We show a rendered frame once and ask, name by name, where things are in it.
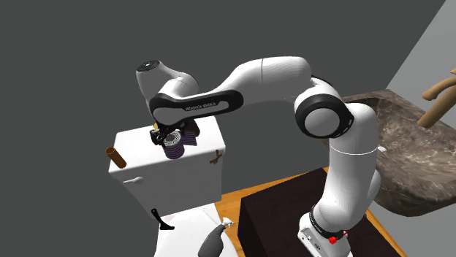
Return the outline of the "purple striped roll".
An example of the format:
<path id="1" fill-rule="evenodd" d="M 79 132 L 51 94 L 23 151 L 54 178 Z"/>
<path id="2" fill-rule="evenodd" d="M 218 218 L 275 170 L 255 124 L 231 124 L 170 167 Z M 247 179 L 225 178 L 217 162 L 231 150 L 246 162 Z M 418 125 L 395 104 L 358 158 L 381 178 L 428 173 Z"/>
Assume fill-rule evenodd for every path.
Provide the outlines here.
<path id="1" fill-rule="evenodd" d="M 184 146 L 179 131 L 173 131 L 168 134 L 163 140 L 163 148 L 166 157 L 170 159 L 180 158 L 184 152 Z"/>

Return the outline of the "purple striped block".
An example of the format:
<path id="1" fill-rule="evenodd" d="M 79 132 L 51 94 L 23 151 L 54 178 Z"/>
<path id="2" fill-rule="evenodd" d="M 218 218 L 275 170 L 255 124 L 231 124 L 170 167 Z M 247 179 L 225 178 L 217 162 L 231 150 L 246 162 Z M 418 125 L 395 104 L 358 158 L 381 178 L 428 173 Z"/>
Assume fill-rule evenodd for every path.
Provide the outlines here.
<path id="1" fill-rule="evenodd" d="M 197 137 L 200 135 L 200 129 L 194 120 L 185 122 L 181 131 L 181 141 L 184 145 L 197 145 Z"/>

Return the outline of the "brown cardboard tube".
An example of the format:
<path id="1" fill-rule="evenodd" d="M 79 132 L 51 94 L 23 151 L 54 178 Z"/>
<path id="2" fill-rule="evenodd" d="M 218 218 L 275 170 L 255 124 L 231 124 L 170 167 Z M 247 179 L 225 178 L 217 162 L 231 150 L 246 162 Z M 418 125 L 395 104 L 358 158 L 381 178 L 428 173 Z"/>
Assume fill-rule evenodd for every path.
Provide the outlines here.
<path id="1" fill-rule="evenodd" d="M 120 155 L 120 153 L 114 147 L 107 147 L 105 149 L 105 154 L 110 160 L 119 168 L 123 169 L 126 167 L 125 159 Z"/>

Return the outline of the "black angled tool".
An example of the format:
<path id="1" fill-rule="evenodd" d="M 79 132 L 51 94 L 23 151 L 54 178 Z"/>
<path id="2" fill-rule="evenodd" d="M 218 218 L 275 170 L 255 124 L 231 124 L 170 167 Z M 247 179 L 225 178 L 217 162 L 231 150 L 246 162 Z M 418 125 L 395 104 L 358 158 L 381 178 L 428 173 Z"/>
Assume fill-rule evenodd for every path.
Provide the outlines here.
<path id="1" fill-rule="evenodd" d="M 162 218 L 161 218 L 161 216 L 158 213 L 158 210 L 156 208 L 151 209 L 151 214 L 159 222 L 159 229 L 160 230 L 174 230 L 175 229 L 174 226 L 171 226 L 171 225 L 167 224 L 166 222 L 164 222 L 162 220 Z"/>

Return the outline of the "grey spray bottle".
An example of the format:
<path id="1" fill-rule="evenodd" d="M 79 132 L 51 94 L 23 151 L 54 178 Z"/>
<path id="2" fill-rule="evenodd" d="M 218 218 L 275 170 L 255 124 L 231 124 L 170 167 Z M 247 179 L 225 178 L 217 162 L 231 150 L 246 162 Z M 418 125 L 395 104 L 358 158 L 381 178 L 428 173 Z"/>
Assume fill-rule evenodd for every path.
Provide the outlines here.
<path id="1" fill-rule="evenodd" d="M 219 257 L 224 249 L 221 234 L 226 227 L 230 227 L 234 222 L 227 217 L 223 217 L 220 225 L 217 225 L 205 238 L 198 251 L 198 257 Z"/>

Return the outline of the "dark robot stand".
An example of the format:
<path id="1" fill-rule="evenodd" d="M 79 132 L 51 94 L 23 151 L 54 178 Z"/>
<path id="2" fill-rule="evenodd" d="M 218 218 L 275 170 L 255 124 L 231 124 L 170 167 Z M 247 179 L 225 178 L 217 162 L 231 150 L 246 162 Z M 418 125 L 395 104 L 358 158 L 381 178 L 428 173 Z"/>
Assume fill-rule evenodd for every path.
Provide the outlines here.
<path id="1" fill-rule="evenodd" d="M 315 169 L 245 196 L 237 237 L 246 257 L 313 257 L 297 237 L 299 221 L 322 196 L 327 173 Z M 364 217 L 348 230 L 354 257 L 408 257 Z"/>

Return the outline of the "brown stone sink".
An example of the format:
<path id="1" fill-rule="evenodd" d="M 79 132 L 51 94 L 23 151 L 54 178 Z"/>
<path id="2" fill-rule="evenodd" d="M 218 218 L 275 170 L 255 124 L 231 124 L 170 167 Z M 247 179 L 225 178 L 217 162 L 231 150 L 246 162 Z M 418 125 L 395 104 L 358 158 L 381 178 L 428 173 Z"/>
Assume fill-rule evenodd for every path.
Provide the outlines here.
<path id="1" fill-rule="evenodd" d="M 390 90 L 343 100 L 368 105 L 379 120 L 378 205 L 414 217 L 456 204 L 456 129 L 441 121 L 418 126 L 425 111 Z"/>

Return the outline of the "tan faucet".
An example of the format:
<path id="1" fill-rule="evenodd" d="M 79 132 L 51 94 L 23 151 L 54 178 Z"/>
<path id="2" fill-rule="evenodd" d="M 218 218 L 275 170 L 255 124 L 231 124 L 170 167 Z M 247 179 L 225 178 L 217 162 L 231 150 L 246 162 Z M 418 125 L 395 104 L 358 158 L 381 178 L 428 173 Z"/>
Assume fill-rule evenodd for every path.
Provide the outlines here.
<path id="1" fill-rule="evenodd" d="M 449 110 L 456 105 L 456 68 L 450 71 L 453 77 L 448 77 L 422 93 L 427 101 L 435 100 L 433 106 L 417 121 L 423 128 L 431 128 Z"/>

